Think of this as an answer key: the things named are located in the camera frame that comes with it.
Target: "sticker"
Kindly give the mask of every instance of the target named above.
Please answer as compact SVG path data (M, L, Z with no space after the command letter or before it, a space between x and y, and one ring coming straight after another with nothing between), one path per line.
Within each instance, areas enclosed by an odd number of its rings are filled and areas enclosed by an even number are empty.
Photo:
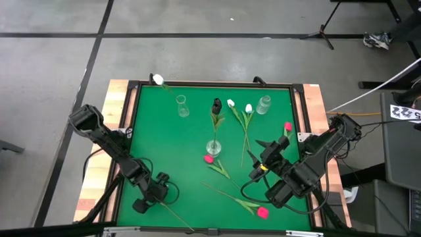
M402 106L390 105L390 117L400 120L421 119L421 111Z

